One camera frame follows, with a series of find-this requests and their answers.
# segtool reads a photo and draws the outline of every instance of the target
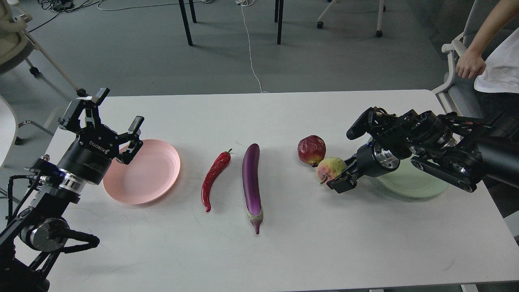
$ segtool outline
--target black table leg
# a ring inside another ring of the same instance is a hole
[[[187,22],[186,7],[184,6],[184,0],[179,0],[180,13],[182,14],[182,20],[184,21],[184,29],[186,30],[186,37],[188,45],[192,46],[193,41],[191,40],[191,32],[189,31],[189,23]]]
[[[193,5],[193,0],[189,0],[189,9],[191,10],[191,18],[193,19],[193,23],[196,23],[195,6]]]
[[[276,8],[274,9],[274,22],[278,22],[279,0],[276,0]]]
[[[281,26],[283,25],[283,2],[284,0],[279,0],[278,45],[281,45]]]

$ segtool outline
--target pear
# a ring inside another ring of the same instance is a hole
[[[328,157],[317,166],[316,172],[320,183],[328,182],[340,175],[348,166],[340,157]]]

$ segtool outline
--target white cable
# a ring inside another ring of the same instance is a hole
[[[254,4],[254,1],[256,1],[256,0],[252,0],[250,3],[249,3],[249,0],[235,0],[235,1],[236,1],[236,4],[239,4],[242,7],[249,7],[252,4]]]
[[[243,13],[243,8],[244,7],[247,7],[247,6],[251,6],[252,4],[254,3],[254,0],[252,0],[252,3],[251,4],[248,4],[248,5],[241,5],[241,15],[243,15],[243,25],[245,25],[245,30],[247,31],[247,38],[249,39],[249,58],[251,59],[251,69],[252,69],[252,74],[254,74],[254,77],[256,77],[256,80],[258,80],[258,83],[259,83],[259,93],[268,93],[267,91],[263,91],[262,88],[261,88],[261,82],[260,80],[258,79],[258,76],[256,76],[256,73],[254,72],[254,68],[252,67],[252,50],[251,50],[251,36],[249,35],[249,29],[247,28],[247,24],[245,23],[245,14]]]

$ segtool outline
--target white chair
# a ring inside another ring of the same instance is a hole
[[[59,65],[43,50],[40,44],[27,32],[27,22],[31,21],[32,17],[23,12],[18,6],[18,1],[10,0],[9,2],[15,4],[23,14],[13,18],[9,4],[6,0],[0,0],[0,75],[10,71],[25,60],[30,66],[29,71],[36,77],[40,72],[28,59],[32,51],[36,49],[67,80],[78,96],[87,96],[85,90],[77,87]]]
[[[0,170],[4,168],[5,160],[16,141],[18,121],[11,106],[0,95]],[[7,192],[0,188],[0,196],[7,196]]]
[[[384,5],[384,1],[385,0],[380,0],[380,2],[378,3],[377,32],[375,33],[375,35],[377,37],[381,37],[382,36],[382,15],[383,15],[383,12],[386,11],[386,6]],[[330,3],[326,7],[326,9],[323,11],[321,16],[319,16],[319,18],[317,19],[317,28],[318,29],[323,28],[323,26],[324,26],[324,22],[323,22],[324,17],[326,16],[326,14],[328,14],[328,12],[330,12],[330,9],[332,9],[332,7],[335,5],[335,3],[339,2],[339,0],[331,0],[331,1],[328,0],[328,2],[330,2]]]
[[[448,69],[444,84],[433,89],[445,112],[454,111],[461,116],[482,118],[483,114],[476,98],[474,79],[461,78],[456,73],[456,62],[471,44],[481,25],[497,5],[499,0],[475,0],[470,11],[464,31],[450,44],[442,46],[442,52],[447,53]],[[492,39],[483,52],[486,59],[512,32],[519,28],[519,16],[512,19]],[[519,241],[519,211],[504,218],[516,241]]]

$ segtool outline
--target purple eggplant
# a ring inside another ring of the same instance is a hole
[[[241,174],[243,177],[243,192],[247,204],[247,215],[256,234],[260,233],[260,224],[263,222],[263,209],[260,199],[260,185],[258,184],[258,162],[260,161],[260,146],[252,144],[243,157]]]

